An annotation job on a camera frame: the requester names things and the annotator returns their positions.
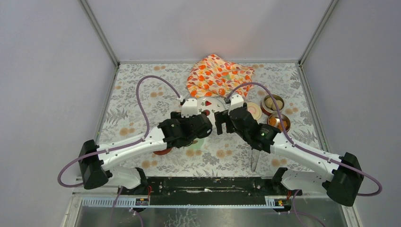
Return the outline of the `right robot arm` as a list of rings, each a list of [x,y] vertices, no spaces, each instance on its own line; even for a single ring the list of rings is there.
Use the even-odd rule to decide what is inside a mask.
[[[273,176],[271,188],[283,195],[288,190],[304,192],[325,192],[329,198],[343,206],[352,207],[363,182],[361,166],[357,157],[350,153],[340,156],[310,147],[291,139],[278,128],[258,123],[246,108],[215,112],[217,134],[236,133],[256,153],[264,151],[285,157],[309,169],[297,172],[279,168]]]

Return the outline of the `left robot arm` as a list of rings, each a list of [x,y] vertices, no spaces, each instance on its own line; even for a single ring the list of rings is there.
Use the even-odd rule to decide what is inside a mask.
[[[82,145],[78,162],[84,189],[91,190],[114,183],[135,194],[142,194],[147,187],[144,175],[138,169],[124,169],[120,163],[145,153],[189,146],[194,140],[209,136],[212,127],[211,121],[203,113],[181,117],[178,112],[172,112],[169,119],[152,128],[143,139],[136,136],[101,145],[88,140]]]

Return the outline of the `cream lid pink handle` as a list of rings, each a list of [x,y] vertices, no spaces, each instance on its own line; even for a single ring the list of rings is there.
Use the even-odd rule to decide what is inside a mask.
[[[262,116],[262,110],[259,105],[254,102],[246,102],[247,111],[252,115],[253,119],[258,121]]]

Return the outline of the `red lined steel bowl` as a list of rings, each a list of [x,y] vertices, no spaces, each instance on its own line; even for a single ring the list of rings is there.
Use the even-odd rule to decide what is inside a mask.
[[[273,127],[276,127],[281,131],[283,131],[285,129],[286,132],[288,132],[291,127],[290,119],[287,116],[285,116],[284,114],[281,114],[281,119],[280,119],[277,113],[275,113],[275,114],[272,113],[268,117],[267,124],[271,125]]]

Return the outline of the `green container cup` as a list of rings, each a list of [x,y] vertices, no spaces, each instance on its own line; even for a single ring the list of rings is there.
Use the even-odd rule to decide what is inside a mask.
[[[193,150],[201,149],[201,147],[203,146],[204,142],[205,142],[205,139],[204,139],[204,138],[202,138],[202,139],[195,139],[195,140],[192,142],[192,144],[189,145],[187,148],[188,148],[188,149],[193,149]]]

